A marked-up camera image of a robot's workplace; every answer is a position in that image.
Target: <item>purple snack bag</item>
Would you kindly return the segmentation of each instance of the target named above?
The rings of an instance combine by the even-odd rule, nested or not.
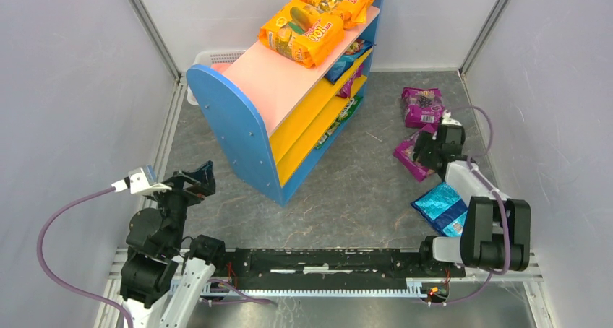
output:
[[[415,147],[415,142],[417,142],[417,137],[419,137],[420,133],[423,131],[434,134],[436,129],[434,128],[434,125],[427,124],[424,126],[424,128],[416,131],[409,138],[401,142],[400,145],[396,147],[396,150],[394,150],[394,157],[399,159],[399,161],[404,164],[408,171],[415,176],[418,182],[422,182],[425,178],[434,173],[432,169],[428,169],[418,162],[413,161],[413,148]]]
[[[437,127],[438,121],[445,111],[442,95],[438,88],[427,90],[415,87],[404,87],[402,99],[406,104],[404,125],[409,128],[421,128],[427,124]]]
[[[349,97],[351,97],[351,86],[353,86],[353,81],[355,81],[356,78],[362,76],[362,69],[364,69],[364,64],[360,65],[358,67],[358,69],[356,69],[356,71],[353,73],[353,75],[351,75],[351,77],[349,78],[349,81],[347,81],[340,88],[340,91],[338,91],[338,93],[336,94],[337,96],[342,97],[342,98],[349,98]]]

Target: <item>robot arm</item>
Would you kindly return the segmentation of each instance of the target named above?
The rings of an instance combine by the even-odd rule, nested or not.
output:
[[[120,294],[135,327],[185,327],[202,289],[226,252],[223,241],[197,236],[184,256],[179,255],[187,207],[215,193],[213,163],[194,172],[175,172],[162,183],[150,167],[141,167],[113,184],[116,189],[144,195],[158,203],[130,220],[128,259],[121,268]],[[164,311],[171,281],[184,262],[179,288]]]
[[[462,155],[465,139],[464,128],[449,112],[440,120],[434,135],[424,132],[417,139],[414,160],[435,170],[468,206],[461,237],[431,238],[422,246],[437,261],[501,269],[505,247],[502,234],[494,232],[494,225],[501,223],[495,192],[505,207],[509,226],[509,269],[525,270],[530,256],[530,206],[526,201],[502,193],[469,157]]]

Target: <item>metal frame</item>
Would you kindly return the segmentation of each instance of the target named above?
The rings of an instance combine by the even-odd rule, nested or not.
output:
[[[142,2],[142,0],[128,0],[128,1],[134,8],[134,12],[136,12],[136,15],[140,19],[140,22],[142,23],[143,27],[145,27],[145,31],[151,38],[151,41],[153,42],[155,49],[158,51],[158,53],[164,60],[164,65],[166,65],[166,68],[168,69],[168,71],[172,74],[172,76],[175,79],[181,79],[181,71],[179,70],[175,61],[173,60],[172,55],[170,51],[168,50],[168,47],[164,43],[164,40],[162,39],[160,32],[155,26],[155,23],[153,23],[153,19],[151,18],[151,15],[149,15],[149,12],[147,11],[145,4]]]
[[[121,282],[121,268],[127,259],[127,249],[117,249],[115,253],[115,259],[111,266],[111,271],[108,276],[106,289],[104,296],[123,303],[121,296],[119,295],[119,286]],[[452,278],[451,282],[466,283],[466,282],[483,282],[488,275],[488,272],[480,269],[466,269],[466,276],[463,278]],[[346,293],[337,293],[337,291],[295,291],[295,290],[245,290],[247,295],[254,295],[257,297],[343,297],[343,298],[415,298],[419,292],[422,284],[426,283],[439,283],[444,279],[442,278],[408,278],[407,291],[395,290],[355,290],[347,291]],[[177,272],[173,278],[173,286],[171,292],[177,290],[177,284],[181,281],[181,273]],[[524,284],[524,290],[526,291],[526,297],[533,314],[534,322],[537,328],[555,328],[556,324],[553,319],[552,312],[548,300],[546,299],[546,291],[544,289],[544,279],[539,269],[539,263],[536,255],[531,253],[531,262],[524,272],[510,271],[503,276],[494,276],[492,282],[521,282]],[[207,296],[226,296],[234,295],[233,293],[213,293],[210,292],[210,287],[205,286],[202,292]],[[100,305],[100,310],[95,321],[95,328],[114,328],[115,324],[119,320],[119,312],[114,308],[105,304]]]
[[[494,4],[492,10],[489,12],[489,15],[487,16],[487,19],[485,20],[485,23],[483,24],[479,35],[477,35],[477,38],[475,39],[471,50],[468,51],[468,55],[464,59],[464,62],[459,69],[460,74],[466,74],[466,72],[471,68],[471,65],[475,61],[477,54],[479,54],[479,51],[485,44],[485,40],[489,37],[489,34],[492,32],[492,28],[494,28],[494,26],[496,25],[496,22],[500,18],[500,15],[507,6],[508,2],[509,0],[496,0],[496,3]]]
[[[173,88],[173,95],[168,105],[168,113],[164,118],[164,128],[160,135],[160,141],[158,142],[157,152],[153,160],[153,170],[158,178],[163,178],[166,172],[166,164],[168,163],[168,156],[171,153],[172,142],[174,139],[174,133],[176,130],[176,124],[179,122],[179,114],[181,113],[181,106],[183,105],[183,99],[187,93],[187,83],[185,78],[181,79],[178,84]],[[136,211],[140,211],[146,207],[152,207],[154,204],[150,199],[140,198],[141,201],[138,204]],[[119,295],[120,281],[110,280],[107,281],[104,289],[103,296],[110,298],[118,303],[122,303],[121,296]],[[98,314],[95,320],[94,327],[115,327],[115,324],[119,320],[119,311],[116,309],[101,304],[98,308]]]

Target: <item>shelf side panel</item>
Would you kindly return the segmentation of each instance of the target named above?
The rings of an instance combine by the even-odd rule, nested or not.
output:
[[[312,150],[311,153],[309,153],[309,155],[304,159],[304,162],[302,162],[302,164],[298,167],[296,172],[292,175],[292,177],[287,181],[287,183],[283,187],[283,203],[282,203],[282,205],[286,205],[287,204],[289,199],[291,199],[291,197],[296,193],[296,191],[298,190],[300,185],[302,185],[302,182],[304,181],[304,179],[307,178],[307,176],[309,175],[309,173],[311,173],[311,171],[313,170],[313,168],[315,167],[317,162],[319,162],[320,159],[323,157],[323,155],[326,153],[327,149],[329,149],[330,146],[332,146],[332,144],[334,143],[336,138],[338,138],[339,134],[343,132],[343,130],[345,129],[347,124],[349,124],[349,122],[351,122],[351,119],[353,117],[355,117],[355,115],[358,112],[358,110],[363,106],[363,104],[364,104],[364,94],[363,94],[364,91],[365,91],[365,89],[364,89],[364,87],[362,87],[360,89],[360,92],[359,92],[359,95],[363,96],[362,97],[362,101],[359,103],[358,107],[353,112],[353,115],[351,115],[351,117],[349,119],[347,119],[347,121],[343,122],[336,129],[336,131],[326,141],[326,143],[324,143],[324,146],[321,149],[319,149],[319,150]]]
[[[373,3],[373,6],[381,9],[381,7],[383,6],[383,0],[375,0]],[[380,19],[381,19],[381,15],[375,17],[374,20],[370,22],[370,24],[366,27],[366,29],[359,36],[360,39],[364,39],[366,41],[374,43],[375,46],[373,47],[373,49],[375,51],[377,47],[376,45],[377,44],[377,33],[379,32],[379,20]],[[366,58],[366,61],[364,62],[364,70],[362,74],[367,75],[367,76],[370,74],[370,67],[372,65],[372,57],[373,55],[370,55],[368,58]]]
[[[187,83],[234,173],[280,204],[283,196],[268,134],[253,104],[230,80],[207,66],[192,66]]]

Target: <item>gray floor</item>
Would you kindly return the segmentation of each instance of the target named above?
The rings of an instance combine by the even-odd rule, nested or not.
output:
[[[202,112],[184,101],[166,176],[215,163],[218,193],[190,208],[186,236],[205,234],[227,247],[416,248],[435,232],[410,202],[437,185],[418,183],[392,156],[415,132],[403,125],[403,87],[438,87],[445,105],[468,105],[456,72],[385,72],[369,78],[363,107],[283,208],[241,182],[232,172]],[[472,111],[454,117],[467,131],[465,153],[483,151]],[[492,172],[478,160],[485,175]]]

